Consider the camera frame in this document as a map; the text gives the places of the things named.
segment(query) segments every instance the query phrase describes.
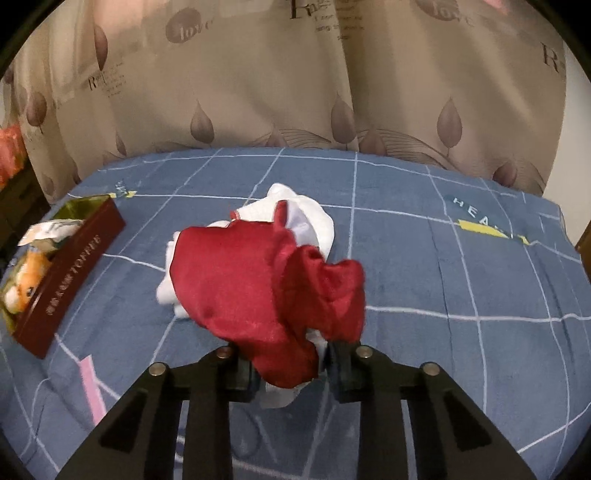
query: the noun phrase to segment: yellow stripe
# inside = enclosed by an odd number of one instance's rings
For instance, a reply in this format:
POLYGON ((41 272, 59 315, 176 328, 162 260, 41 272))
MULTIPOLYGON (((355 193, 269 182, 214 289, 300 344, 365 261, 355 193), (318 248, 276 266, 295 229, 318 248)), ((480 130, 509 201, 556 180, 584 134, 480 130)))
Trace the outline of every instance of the yellow stripe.
MULTIPOLYGON (((468 222, 466 220, 458 220, 457 224, 460 226, 462 230, 467 230, 469 232, 483 233, 484 235, 498 236, 500 238, 509 238, 504 233, 498 231, 496 228, 493 228, 488 225, 482 225, 481 223, 468 222)), ((530 244, 528 239, 523 235, 517 236, 521 239, 524 245, 530 244)))

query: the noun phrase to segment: bed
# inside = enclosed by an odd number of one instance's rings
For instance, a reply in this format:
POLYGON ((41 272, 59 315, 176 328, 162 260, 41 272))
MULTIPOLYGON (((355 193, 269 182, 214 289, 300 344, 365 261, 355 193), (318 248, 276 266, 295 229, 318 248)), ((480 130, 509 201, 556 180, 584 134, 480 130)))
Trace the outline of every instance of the bed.
MULTIPOLYGON (((115 200, 126 227, 47 357, 36 359, 0 326, 0 425, 37 480, 53 479, 93 427, 82 359, 92 356, 108 409, 152 362, 188 364, 223 344, 156 302, 166 242, 227 219, 275 182, 333 218, 329 261, 363 264, 362 342, 403 364, 438 362, 540 479, 560 471, 589 429, 591 288, 555 204, 393 158, 224 148, 110 164, 54 209, 115 192, 119 182, 136 192, 115 200), (486 223, 513 238, 477 231, 486 223)), ((237 479, 355 478, 359 407, 338 405, 323 379, 286 408, 233 405, 230 422, 237 479)), ((181 421, 175 476, 183 433, 181 421)))

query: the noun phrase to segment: crumpled fabric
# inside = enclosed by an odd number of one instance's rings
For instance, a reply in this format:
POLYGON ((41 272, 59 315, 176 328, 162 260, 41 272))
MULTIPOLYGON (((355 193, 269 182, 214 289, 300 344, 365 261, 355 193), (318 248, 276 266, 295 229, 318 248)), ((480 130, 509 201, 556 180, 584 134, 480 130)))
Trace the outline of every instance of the crumpled fabric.
POLYGON ((327 264, 319 249, 297 246, 288 202, 273 222, 235 220, 226 228, 190 227, 177 239, 170 277, 198 325, 235 343, 266 382, 293 388, 318 376, 307 329, 356 342, 365 315, 357 261, 327 264))

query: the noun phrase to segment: pink stripe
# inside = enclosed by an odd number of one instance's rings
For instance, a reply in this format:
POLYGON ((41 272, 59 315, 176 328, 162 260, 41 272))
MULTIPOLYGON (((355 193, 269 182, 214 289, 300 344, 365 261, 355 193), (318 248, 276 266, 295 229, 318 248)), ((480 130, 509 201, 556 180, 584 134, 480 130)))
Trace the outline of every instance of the pink stripe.
POLYGON ((100 393, 99 386, 96 383, 95 366, 92 363, 92 355, 80 360, 80 374, 82 376, 82 384, 84 385, 84 391, 86 393, 86 399, 90 411, 92 412, 92 419, 95 425, 99 422, 107 413, 105 402, 103 401, 103 395, 100 393))

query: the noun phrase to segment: red object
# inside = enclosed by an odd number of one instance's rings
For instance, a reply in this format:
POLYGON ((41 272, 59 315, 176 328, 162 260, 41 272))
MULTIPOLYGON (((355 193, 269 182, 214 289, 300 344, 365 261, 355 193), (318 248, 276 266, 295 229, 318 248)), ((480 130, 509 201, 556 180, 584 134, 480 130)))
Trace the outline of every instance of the red object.
POLYGON ((326 264, 316 247, 296 245, 286 221, 282 201, 273 223, 187 228, 170 276, 191 318, 236 343, 267 382, 293 388, 318 376, 306 329, 327 340, 358 341, 365 293, 360 263, 326 264))
POLYGON ((18 318, 13 334, 18 343, 36 357, 45 358, 76 292, 124 227, 115 202, 107 196, 53 257, 47 274, 18 318))
POLYGON ((0 188, 22 170, 26 158, 27 150, 18 124, 0 129, 0 188))

